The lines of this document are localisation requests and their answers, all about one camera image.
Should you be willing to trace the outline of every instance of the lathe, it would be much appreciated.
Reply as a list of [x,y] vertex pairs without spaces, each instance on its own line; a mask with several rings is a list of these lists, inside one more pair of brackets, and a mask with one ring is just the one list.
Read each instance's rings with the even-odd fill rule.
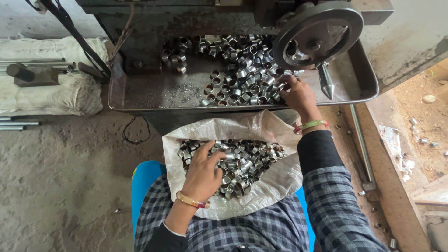
[[[359,36],[364,25],[379,25],[392,13],[388,0],[77,0],[96,16],[117,43],[134,4],[133,31],[114,59],[109,105],[135,113],[170,110],[224,112],[281,109],[284,104],[200,107],[210,72],[218,61],[187,55],[186,74],[162,64],[161,50],[172,38],[198,35],[275,35],[271,54],[278,67],[305,70],[300,76],[318,105],[350,104],[378,95],[378,83]],[[288,50],[293,42],[295,54]]]

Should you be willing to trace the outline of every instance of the white bag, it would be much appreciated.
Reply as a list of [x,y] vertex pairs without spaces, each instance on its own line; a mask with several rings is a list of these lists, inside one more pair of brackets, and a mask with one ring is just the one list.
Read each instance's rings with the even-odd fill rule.
[[163,136],[165,163],[171,199],[182,190],[185,171],[177,151],[180,139],[222,140],[247,139],[279,143],[286,157],[276,162],[251,185],[249,195],[230,200],[218,196],[210,198],[209,209],[199,209],[196,216],[211,220],[224,220],[244,216],[268,207],[284,197],[294,194],[302,186],[302,172],[297,155],[300,136],[293,133],[293,127],[285,124],[268,110],[254,113],[238,120],[212,118],[201,120],[178,128]]

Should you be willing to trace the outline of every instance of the handwheel handle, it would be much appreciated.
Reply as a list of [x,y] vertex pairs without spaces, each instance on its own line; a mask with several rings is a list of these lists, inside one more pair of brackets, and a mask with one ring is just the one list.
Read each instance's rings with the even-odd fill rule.
[[328,72],[327,65],[328,63],[322,61],[316,64],[316,68],[319,71],[320,89],[330,100],[332,100],[335,92],[335,84]]

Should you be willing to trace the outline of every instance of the concrete floor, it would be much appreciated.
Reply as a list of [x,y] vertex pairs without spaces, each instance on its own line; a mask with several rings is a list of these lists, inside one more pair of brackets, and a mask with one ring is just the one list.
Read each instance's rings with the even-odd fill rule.
[[[0,252],[133,251],[131,176],[143,161],[163,161],[163,149],[154,130],[141,145],[125,142],[131,118],[51,116],[1,132]],[[146,138],[142,119],[130,133]]]

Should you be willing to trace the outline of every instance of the green bangle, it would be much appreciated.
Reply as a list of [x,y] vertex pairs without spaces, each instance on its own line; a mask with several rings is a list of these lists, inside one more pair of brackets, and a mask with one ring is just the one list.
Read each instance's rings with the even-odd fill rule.
[[315,121],[310,121],[307,123],[304,123],[300,126],[297,126],[294,129],[294,134],[296,135],[300,135],[300,131],[307,129],[307,128],[311,128],[314,126],[319,126],[319,125],[325,125],[325,127],[328,127],[328,125],[330,125],[330,123],[328,122],[328,120],[315,120]]

